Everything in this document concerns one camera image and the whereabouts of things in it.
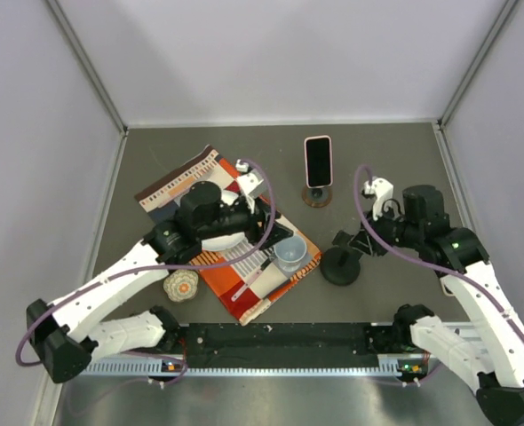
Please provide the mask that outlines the black round base clamp stand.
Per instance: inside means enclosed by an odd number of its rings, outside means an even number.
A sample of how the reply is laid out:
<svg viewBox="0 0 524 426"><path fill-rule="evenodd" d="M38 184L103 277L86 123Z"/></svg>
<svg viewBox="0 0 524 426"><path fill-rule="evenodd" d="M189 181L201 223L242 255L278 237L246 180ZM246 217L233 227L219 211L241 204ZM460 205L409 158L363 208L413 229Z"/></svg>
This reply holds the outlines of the black round base clamp stand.
<svg viewBox="0 0 524 426"><path fill-rule="evenodd" d="M332 247L322 254L320 271L330 284L345 287L354 283L361 272L361 254L347 248Z"/></svg>

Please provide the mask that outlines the grey phone stand wooden base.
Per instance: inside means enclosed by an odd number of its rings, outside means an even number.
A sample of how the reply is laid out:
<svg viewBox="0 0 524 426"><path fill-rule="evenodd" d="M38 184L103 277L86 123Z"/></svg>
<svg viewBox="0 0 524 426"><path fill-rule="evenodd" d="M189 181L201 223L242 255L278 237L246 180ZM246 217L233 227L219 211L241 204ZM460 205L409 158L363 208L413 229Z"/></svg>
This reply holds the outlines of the grey phone stand wooden base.
<svg viewBox="0 0 524 426"><path fill-rule="evenodd" d="M310 188L305 186L302 190L302 200L312 208L323 208L330 204L332 189L330 186L321 188Z"/></svg>

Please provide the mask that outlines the pink case smartphone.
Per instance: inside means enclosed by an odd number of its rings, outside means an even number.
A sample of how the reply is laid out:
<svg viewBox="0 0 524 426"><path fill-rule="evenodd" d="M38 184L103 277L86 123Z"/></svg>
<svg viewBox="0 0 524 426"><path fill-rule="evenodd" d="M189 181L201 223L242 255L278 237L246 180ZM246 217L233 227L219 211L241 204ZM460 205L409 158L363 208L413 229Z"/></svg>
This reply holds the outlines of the pink case smartphone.
<svg viewBox="0 0 524 426"><path fill-rule="evenodd" d="M333 183L331 137L326 135L308 137L304 140L306 185L323 188Z"/></svg>

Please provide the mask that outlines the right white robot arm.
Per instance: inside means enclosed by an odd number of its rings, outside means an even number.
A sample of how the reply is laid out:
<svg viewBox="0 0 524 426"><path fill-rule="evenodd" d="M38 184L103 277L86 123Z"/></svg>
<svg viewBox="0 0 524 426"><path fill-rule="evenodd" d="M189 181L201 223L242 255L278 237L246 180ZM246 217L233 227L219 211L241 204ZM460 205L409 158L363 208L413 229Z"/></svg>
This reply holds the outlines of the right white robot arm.
<svg viewBox="0 0 524 426"><path fill-rule="evenodd" d="M373 201L362 212L359 232L340 231L322 258L336 275L352 283L362 256L417 253L413 263L436 273L471 321L484 348L447 327L422 304L404 304L393 316L392 338L403 351L416 348L435 356L473 392L494 425L524 423L524 325L499 284L487 250L478 236L454 227L441 192L414 185L393 198L393 185L374 178L357 192Z"/></svg>

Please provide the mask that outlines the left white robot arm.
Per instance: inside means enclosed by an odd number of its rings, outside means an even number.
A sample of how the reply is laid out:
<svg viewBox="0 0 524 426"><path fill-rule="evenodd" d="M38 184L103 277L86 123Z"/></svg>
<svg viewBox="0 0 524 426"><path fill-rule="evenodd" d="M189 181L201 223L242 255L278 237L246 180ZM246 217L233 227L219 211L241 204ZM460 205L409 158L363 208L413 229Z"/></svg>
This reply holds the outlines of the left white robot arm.
<svg viewBox="0 0 524 426"><path fill-rule="evenodd" d="M238 236L253 250L269 249L293 232L278 223L272 202L260 197L261 186L249 177L240 195L227 204L219 186L191 185L171 217L147 233L119 261L58 300L38 299L26 309L23 338L54 383L80 375L94 360L140 348L171 351L179 324L161 307L125 319L107 315L139 291L177 270L192 271L191 260L208 240Z"/></svg>

